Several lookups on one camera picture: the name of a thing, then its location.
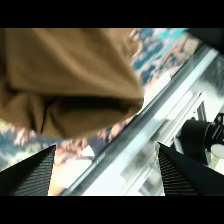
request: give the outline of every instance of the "brown fabric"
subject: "brown fabric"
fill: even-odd
[[[100,28],[0,28],[0,118],[71,138],[135,114],[143,92],[113,39]]]

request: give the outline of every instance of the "crumpled brown cloth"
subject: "crumpled brown cloth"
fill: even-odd
[[[100,28],[0,28],[0,118],[48,137],[89,136],[141,109],[143,92]]]

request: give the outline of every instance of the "brown cloth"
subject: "brown cloth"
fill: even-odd
[[[89,136],[141,109],[143,91],[100,28],[0,28],[0,118],[48,137]]]

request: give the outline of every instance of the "patterned fabric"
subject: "patterned fabric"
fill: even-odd
[[[171,76],[195,52],[199,41],[187,33],[185,28],[133,28],[129,35],[137,43],[137,50],[129,59],[145,91],[169,71]],[[55,166],[76,159],[89,144],[95,155],[110,143],[132,118],[102,130],[95,137],[78,140],[48,139],[36,136],[33,131],[16,128],[0,120],[0,171],[57,143]]]

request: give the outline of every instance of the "white round object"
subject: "white round object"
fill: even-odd
[[[221,144],[212,145],[211,151],[215,156],[224,159],[224,145]]]

